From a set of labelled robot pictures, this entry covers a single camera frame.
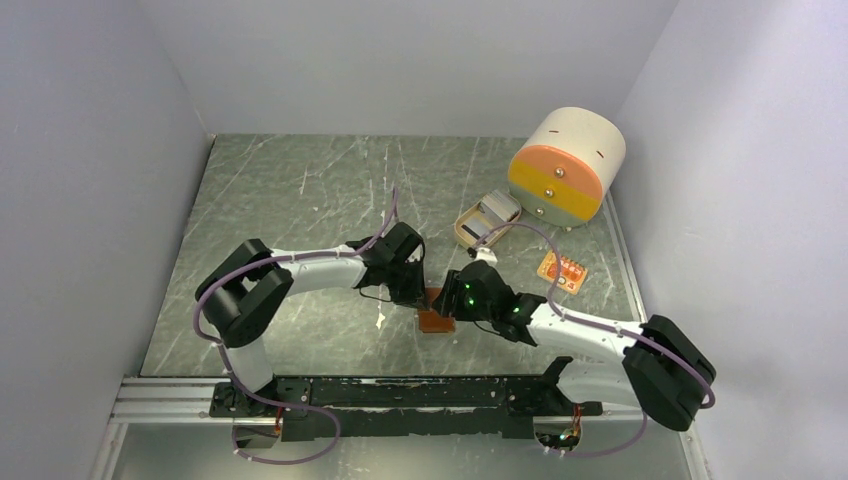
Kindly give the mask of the brown leather card holder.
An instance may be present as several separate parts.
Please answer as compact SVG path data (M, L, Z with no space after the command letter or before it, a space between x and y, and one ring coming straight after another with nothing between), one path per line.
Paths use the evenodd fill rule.
M452 317L441 316L432 308L416 310L417 327L423 334L452 334L456 331L456 322Z

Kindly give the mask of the beige plastic tray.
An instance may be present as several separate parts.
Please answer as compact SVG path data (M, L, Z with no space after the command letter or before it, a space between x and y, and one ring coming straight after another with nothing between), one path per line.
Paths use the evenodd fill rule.
M495 230L495 227L518 220L521 211L520 203L511 195L492 190L459 215L454 223L454 235L464 248L471 247L485 235L482 244L492 245L510 229L507 226Z

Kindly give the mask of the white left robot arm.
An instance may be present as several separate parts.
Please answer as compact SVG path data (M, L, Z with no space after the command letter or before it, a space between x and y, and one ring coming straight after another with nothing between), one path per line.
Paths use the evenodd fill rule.
M277 400L264 334L283 301L325 289L383 286L391 303L427 305L423 237L404 222L322 250L273 250L259 239L237 247L197 288L196 334L215 344L239 388L237 403L261 416Z

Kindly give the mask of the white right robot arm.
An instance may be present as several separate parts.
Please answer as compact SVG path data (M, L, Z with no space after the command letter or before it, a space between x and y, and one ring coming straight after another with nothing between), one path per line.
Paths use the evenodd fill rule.
M587 357L541 385L540 402L550 413L565 413L575 403L611 403L639 408L654 422L683 432L713 403L708 389L714 366L667 317L654 315L629 329L542 295L517 293L484 261L449 271L433 307L458 322L487 322L512 342Z

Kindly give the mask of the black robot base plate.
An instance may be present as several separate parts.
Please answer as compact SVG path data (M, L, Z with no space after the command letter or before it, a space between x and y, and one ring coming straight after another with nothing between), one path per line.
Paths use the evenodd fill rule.
M574 406L549 375L284 376L266 405L230 382L215 385L208 414L256 426L282 442L340 437L498 434L531 439L535 421L599 416L602 405Z

